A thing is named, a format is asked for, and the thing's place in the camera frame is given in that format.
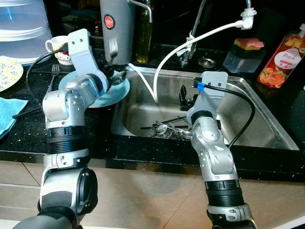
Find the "orange soap bottle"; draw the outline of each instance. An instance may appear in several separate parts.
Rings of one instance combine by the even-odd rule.
[[[257,81],[280,88],[305,54],[305,23],[299,33],[289,33],[257,77]]]

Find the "faucet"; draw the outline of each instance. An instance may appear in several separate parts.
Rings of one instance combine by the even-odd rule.
[[[245,2],[246,2],[247,9],[252,7],[251,0],[245,0]],[[197,30],[198,24],[200,22],[201,14],[202,14],[203,8],[205,6],[205,3],[206,3],[206,0],[202,0],[198,13],[197,13],[195,24],[194,24],[193,29],[190,32],[190,36],[187,38],[187,40],[193,39],[196,34],[196,30]],[[196,43],[193,43],[191,48],[186,49],[186,51],[182,54],[182,57],[180,59],[182,67],[185,67],[188,64],[188,61],[193,57],[193,54],[196,51],[195,48],[196,48]]]
[[[152,9],[148,5],[145,5],[145,4],[141,3],[141,2],[134,1],[134,0],[128,0],[128,2],[129,3],[133,3],[133,4],[135,4],[137,6],[140,6],[140,7],[146,8],[148,10],[149,23],[153,22]]]

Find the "olive oil bottle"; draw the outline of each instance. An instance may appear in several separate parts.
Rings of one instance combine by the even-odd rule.
[[[153,0],[144,0],[143,3],[148,5],[153,11]],[[139,29],[137,37],[136,59],[139,63],[147,63],[151,45],[153,24],[149,22],[149,13],[145,8],[140,9],[138,25]]]

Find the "teal plate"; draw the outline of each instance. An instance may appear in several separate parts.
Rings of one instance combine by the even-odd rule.
[[[58,85],[58,89],[63,89],[63,87],[71,80],[77,77],[77,72],[73,71],[67,74],[65,77],[62,78]],[[110,89],[101,97],[97,98],[95,102],[89,106],[89,108],[99,108],[110,106],[112,104],[116,104],[117,102],[121,101],[129,92],[130,84],[128,79],[126,78],[122,83],[119,85],[112,85]]]

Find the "white mug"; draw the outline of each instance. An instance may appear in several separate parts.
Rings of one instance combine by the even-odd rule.
[[[68,42],[68,36],[57,36],[53,37],[51,40],[47,40],[45,43],[46,49],[48,52],[58,50],[64,43]],[[55,54],[58,62],[63,65],[72,65],[71,57],[66,52],[58,52]]]

